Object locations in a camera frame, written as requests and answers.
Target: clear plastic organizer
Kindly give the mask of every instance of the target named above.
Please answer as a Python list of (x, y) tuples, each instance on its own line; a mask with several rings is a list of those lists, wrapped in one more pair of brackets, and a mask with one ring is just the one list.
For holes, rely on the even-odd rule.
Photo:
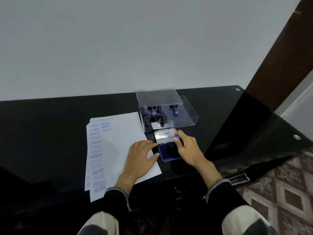
[(174, 88), (137, 90), (136, 96), (144, 132), (193, 126), (199, 118), (186, 97)]

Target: white paper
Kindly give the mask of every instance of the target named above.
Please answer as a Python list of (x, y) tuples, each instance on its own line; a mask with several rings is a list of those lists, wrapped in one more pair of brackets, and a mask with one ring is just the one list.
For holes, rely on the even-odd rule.
[[(129, 147), (146, 140), (137, 112), (110, 117), (91, 118), (87, 129), (88, 153), (85, 190), (90, 190), (90, 201), (104, 196), (107, 188), (114, 186), (122, 173)], [(148, 158), (153, 155), (150, 150)], [(156, 162), (138, 182), (161, 174)]]

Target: black table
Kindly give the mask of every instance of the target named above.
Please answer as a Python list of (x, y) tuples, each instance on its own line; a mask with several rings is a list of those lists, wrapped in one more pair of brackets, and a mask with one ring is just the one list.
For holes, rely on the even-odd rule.
[[(199, 115), (195, 126), (183, 130), (197, 139), (206, 158), (221, 172), (241, 168), (254, 180), (313, 146), (239, 86), (177, 92)], [(0, 109), (0, 211), (14, 220), (52, 205), (66, 210), (69, 204), (79, 203), (91, 212), (98, 202), (90, 203), (89, 192), (84, 191), (86, 125), (90, 118), (138, 111), (138, 104), (135, 93), (123, 93), (5, 101)], [(166, 163), (158, 159), (158, 164), (162, 174), (135, 185), (132, 194), (158, 195), (165, 185), (198, 177), (182, 159)], [(133, 205), (141, 208), (146, 203), (143, 199)]]

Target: left hand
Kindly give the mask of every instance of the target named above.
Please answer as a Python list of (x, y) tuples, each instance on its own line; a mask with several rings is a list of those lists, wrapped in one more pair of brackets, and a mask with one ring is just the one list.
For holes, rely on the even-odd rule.
[(120, 174), (115, 186), (122, 188), (129, 194), (135, 182), (147, 174), (157, 161), (159, 153), (154, 154), (149, 159), (147, 159), (147, 154), (158, 145), (158, 143), (153, 143), (151, 140), (143, 140), (131, 145), (123, 172)]

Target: hand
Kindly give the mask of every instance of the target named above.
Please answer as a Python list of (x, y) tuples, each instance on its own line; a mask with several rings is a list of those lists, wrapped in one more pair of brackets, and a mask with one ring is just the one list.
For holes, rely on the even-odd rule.
[[(182, 139), (184, 146), (182, 145), (182, 142), (175, 137), (176, 135)], [(190, 137), (183, 131), (178, 130), (174, 134), (174, 142), (177, 145), (178, 153), (182, 159), (194, 168), (197, 168), (199, 164), (206, 160), (194, 137)]]
[[(176, 135), (182, 139), (184, 146), (175, 137)], [(214, 164), (204, 157), (194, 137), (190, 137), (184, 134), (183, 131), (178, 130), (174, 134), (174, 142), (182, 159), (198, 170), (208, 188), (222, 178)]]
[(151, 140), (143, 140), (131, 145), (123, 172), (120, 174), (115, 186), (122, 188), (129, 194), (135, 182), (147, 174), (157, 161), (159, 153), (147, 159), (148, 152), (156, 146), (158, 146), (158, 143), (153, 143)]

